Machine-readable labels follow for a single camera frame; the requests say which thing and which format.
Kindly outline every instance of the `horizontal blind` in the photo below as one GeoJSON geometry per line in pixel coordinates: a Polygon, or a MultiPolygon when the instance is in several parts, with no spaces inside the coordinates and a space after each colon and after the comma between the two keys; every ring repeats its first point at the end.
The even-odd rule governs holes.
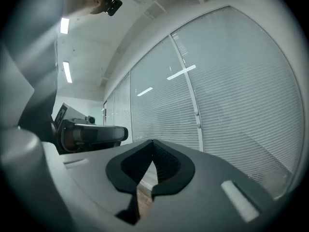
{"type": "Polygon", "coordinates": [[[128,130],[128,138],[121,142],[121,145],[132,143],[129,75],[127,75],[115,89],[114,125],[126,127],[128,130]]]}
{"type": "MultiPolygon", "coordinates": [[[[180,74],[168,79],[180,71],[182,67],[169,38],[154,47],[131,70],[133,141],[159,139],[199,149],[185,76],[180,74]]],[[[143,181],[152,186],[157,183],[153,163],[143,181]]]]}
{"type": "Polygon", "coordinates": [[[114,125],[114,91],[108,97],[106,101],[106,125],[113,126],[114,125]]]}
{"type": "Polygon", "coordinates": [[[196,95],[204,151],[284,193],[303,142],[302,104],[283,53],[233,8],[207,14],[173,34],[196,95]]]}

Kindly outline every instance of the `fluorescent light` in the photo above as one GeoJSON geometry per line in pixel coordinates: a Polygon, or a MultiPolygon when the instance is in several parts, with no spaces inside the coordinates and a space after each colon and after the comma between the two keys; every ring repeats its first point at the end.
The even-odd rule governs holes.
{"type": "Polygon", "coordinates": [[[68,83],[72,83],[69,62],[63,62],[64,73],[66,74],[66,78],[68,83]]]}
{"type": "Polygon", "coordinates": [[[141,95],[147,93],[148,91],[150,91],[150,90],[152,90],[152,89],[153,89],[153,88],[150,87],[150,88],[146,89],[145,91],[143,91],[142,93],[138,94],[137,96],[141,96],[141,95]]]}
{"type": "Polygon", "coordinates": [[[62,18],[60,23],[60,33],[68,34],[70,19],[62,18]]]}
{"type": "Polygon", "coordinates": [[[194,65],[191,65],[190,67],[186,68],[185,70],[179,71],[179,72],[177,72],[176,74],[171,75],[170,77],[168,77],[168,80],[174,79],[175,77],[177,77],[177,76],[179,76],[179,75],[181,75],[181,74],[183,74],[183,73],[185,73],[185,72],[188,72],[188,71],[190,71],[190,70],[193,70],[193,69],[195,69],[195,68],[196,68],[195,64],[194,64],[194,65]]]}

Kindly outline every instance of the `white wall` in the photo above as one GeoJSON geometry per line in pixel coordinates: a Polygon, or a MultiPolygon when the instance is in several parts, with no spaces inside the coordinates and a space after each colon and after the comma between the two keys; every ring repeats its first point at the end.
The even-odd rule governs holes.
{"type": "Polygon", "coordinates": [[[82,80],[80,82],[73,82],[71,84],[67,82],[67,84],[68,84],[67,86],[58,85],[58,91],[57,91],[58,96],[72,97],[77,99],[85,99],[99,102],[103,101],[104,88],[102,87],[98,88],[87,87],[86,85],[84,85],[82,80]]]}
{"type": "Polygon", "coordinates": [[[71,97],[56,96],[56,101],[52,114],[53,119],[55,119],[55,117],[57,116],[57,113],[59,112],[59,109],[63,103],[71,106],[85,116],[94,117],[96,119],[96,125],[103,125],[103,111],[101,110],[104,104],[102,101],[91,101],[71,97]]]}
{"type": "MultiPolygon", "coordinates": [[[[225,6],[232,6],[254,20],[273,38],[285,54],[301,87],[305,117],[304,135],[309,134],[309,83],[307,82],[309,48],[306,38],[299,30],[298,23],[281,0],[212,0],[204,4],[193,2],[178,4],[170,9],[169,13],[153,20],[152,24],[134,40],[106,84],[104,101],[130,69],[168,34],[203,14],[225,6]]],[[[301,166],[308,161],[308,144],[309,138],[306,137],[301,166]]],[[[304,171],[304,168],[302,170],[299,168],[298,176],[291,185],[292,188],[302,179],[304,171]]]]}

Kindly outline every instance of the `black foam padding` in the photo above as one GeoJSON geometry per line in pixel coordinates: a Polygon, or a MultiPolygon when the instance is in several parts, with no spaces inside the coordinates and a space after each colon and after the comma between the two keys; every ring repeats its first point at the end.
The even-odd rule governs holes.
{"type": "Polygon", "coordinates": [[[159,184],[176,175],[181,167],[179,160],[158,144],[154,144],[153,161],[159,184]]]}
{"type": "Polygon", "coordinates": [[[153,161],[159,184],[153,187],[152,198],[180,192],[190,183],[195,166],[190,158],[158,140],[153,140],[153,161]]]}
{"type": "Polygon", "coordinates": [[[136,224],[136,222],[140,219],[137,194],[132,195],[131,202],[127,210],[120,211],[116,217],[127,223],[136,224]]]}
{"type": "Polygon", "coordinates": [[[106,175],[118,191],[136,195],[136,188],[152,161],[152,140],[112,158],[106,175]]]}
{"type": "Polygon", "coordinates": [[[137,185],[151,161],[154,161],[159,182],[153,187],[152,198],[180,192],[195,173],[195,166],[186,155],[158,140],[148,140],[112,158],[106,166],[106,174],[117,190],[136,195],[137,185]]]}

